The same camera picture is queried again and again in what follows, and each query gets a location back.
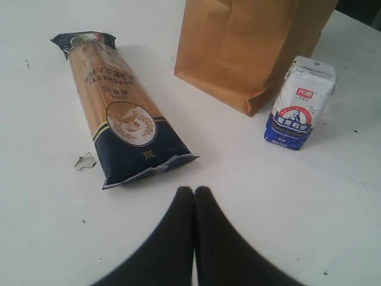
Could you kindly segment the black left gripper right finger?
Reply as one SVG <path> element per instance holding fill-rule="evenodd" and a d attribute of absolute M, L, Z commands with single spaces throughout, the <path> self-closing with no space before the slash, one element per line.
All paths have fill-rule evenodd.
<path fill-rule="evenodd" d="M 301 285 L 271 264 L 236 231 L 207 186 L 194 193 L 199 285 Z"/>

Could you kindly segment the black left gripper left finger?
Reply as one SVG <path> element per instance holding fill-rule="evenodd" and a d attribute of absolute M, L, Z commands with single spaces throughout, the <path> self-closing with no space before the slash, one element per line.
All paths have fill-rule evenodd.
<path fill-rule="evenodd" d="M 194 194 L 177 189 L 170 207 L 145 242 L 94 285 L 191 285 Z"/>

